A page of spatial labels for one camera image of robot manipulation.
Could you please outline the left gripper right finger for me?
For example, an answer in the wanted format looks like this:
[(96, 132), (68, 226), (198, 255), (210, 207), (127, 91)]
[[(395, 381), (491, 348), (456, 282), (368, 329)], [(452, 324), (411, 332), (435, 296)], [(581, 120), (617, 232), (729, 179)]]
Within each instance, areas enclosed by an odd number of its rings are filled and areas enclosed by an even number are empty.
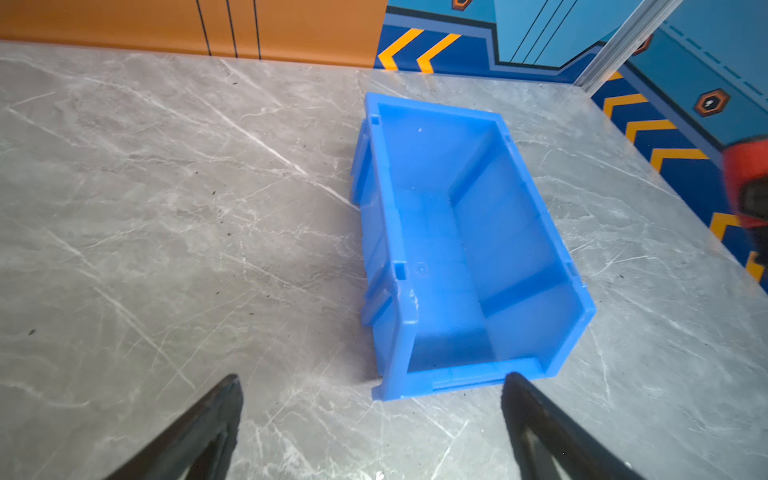
[(642, 477), (517, 372), (505, 379), (501, 410), (523, 479)]

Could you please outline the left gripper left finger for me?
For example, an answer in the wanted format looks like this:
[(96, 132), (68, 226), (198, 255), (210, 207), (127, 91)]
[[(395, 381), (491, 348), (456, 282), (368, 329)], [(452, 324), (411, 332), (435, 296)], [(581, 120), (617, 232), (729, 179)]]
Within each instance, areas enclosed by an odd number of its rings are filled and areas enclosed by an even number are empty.
[(110, 479), (224, 479), (237, 445), (243, 391), (229, 374)]

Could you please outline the red black screwdriver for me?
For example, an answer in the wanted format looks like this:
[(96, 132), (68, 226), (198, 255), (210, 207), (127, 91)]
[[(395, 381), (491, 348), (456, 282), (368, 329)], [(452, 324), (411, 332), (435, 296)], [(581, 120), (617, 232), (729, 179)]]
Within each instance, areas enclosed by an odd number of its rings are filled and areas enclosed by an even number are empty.
[(767, 136), (731, 143), (722, 151), (723, 176), (732, 212), (767, 265)]

